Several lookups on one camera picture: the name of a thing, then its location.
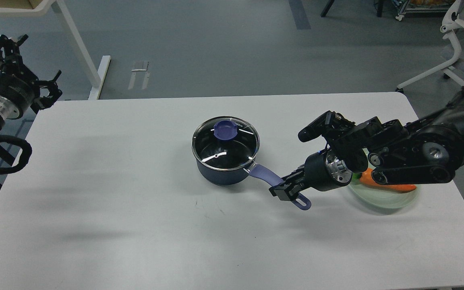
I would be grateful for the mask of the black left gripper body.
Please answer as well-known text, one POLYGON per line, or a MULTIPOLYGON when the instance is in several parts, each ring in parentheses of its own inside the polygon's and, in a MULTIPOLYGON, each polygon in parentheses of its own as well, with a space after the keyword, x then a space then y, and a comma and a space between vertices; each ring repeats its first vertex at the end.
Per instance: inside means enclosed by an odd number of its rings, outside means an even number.
POLYGON ((4 119, 21 118, 34 97, 35 91, 30 84, 14 75, 0 72, 0 115, 4 119))

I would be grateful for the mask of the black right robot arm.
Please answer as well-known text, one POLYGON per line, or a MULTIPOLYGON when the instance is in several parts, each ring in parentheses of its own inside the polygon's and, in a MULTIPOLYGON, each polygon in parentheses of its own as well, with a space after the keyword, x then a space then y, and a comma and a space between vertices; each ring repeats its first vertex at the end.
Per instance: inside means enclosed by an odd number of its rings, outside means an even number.
POLYGON ((347 186, 369 165, 376 185, 449 183, 464 165, 464 89, 444 108, 407 125, 373 117, 355 124, 327 111, 299 133, 302 143, 323 137, 327 147, 269 188, 272 196, 301 206, 302 191, 347 186))

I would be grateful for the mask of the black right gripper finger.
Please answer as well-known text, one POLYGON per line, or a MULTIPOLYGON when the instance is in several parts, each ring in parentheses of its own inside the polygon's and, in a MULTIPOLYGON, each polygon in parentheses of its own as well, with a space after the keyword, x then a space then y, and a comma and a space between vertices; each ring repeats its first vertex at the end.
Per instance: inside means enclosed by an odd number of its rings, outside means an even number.
POLYGON ((284 183, 302 183, 305 180, 305 167, 299 166, 294 171, 282 177, 284 183))
POLYGON ((269 188, 271 195, 278 197, 281 201, 295 201, 299 199, 303 202, 309 202, 310 200, 300 193, 302 190, 302 184, 300 183, 280 183, 269 188))

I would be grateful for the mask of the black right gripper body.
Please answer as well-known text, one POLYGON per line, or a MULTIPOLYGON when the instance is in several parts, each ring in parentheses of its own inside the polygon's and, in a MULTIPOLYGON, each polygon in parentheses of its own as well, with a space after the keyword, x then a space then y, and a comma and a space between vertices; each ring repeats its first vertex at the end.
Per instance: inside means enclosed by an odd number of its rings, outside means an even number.
POLYGON ((304 162, 304 187, 329 191, 350 184, 353 172, 333 151, 317 152, 304 162))

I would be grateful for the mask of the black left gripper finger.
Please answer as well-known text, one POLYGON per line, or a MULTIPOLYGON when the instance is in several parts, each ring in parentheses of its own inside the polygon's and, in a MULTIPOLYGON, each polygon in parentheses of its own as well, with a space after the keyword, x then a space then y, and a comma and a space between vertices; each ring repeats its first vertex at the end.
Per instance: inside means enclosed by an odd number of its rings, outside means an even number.
POLYGON ((24 34, 13 40, 6 35, 0 35, 0 71, 9 73, 25 82, 35 80, 35 74, 24 64, 20 54, 20 46, 28 39, 24 34))
POLYGON ((40 110, 46 110, 52 107, 56 101, 62 96, 63 92, 59 89, 57 79, 59 79, 62 71, 58 70, 52 80, 33 80, 31 81, 31 87, 34 90, 36 97, 33 98, 31 103, 31 109, 35 114, 38 114, 40 110), (48 95, 41 97, 41 89, 48 90, 48 95))

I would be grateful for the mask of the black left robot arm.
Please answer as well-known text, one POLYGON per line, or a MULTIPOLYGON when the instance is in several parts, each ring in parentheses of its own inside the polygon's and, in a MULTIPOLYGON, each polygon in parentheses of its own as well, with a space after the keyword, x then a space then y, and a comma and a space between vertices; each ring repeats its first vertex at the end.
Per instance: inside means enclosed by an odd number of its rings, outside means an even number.
MULTIPOLYGON (((35 113, 46 110, 62 96, 57 84, 61 71, 52 80, 40 80, 24 64, 20 46, 27 38, 21 35, 13 40, 0 35, 0 131, 7 119, 20 119, 28 109, 35 113)), ((22 170, 32 152, 26 140, 0 134, 0 176, 22 170)))

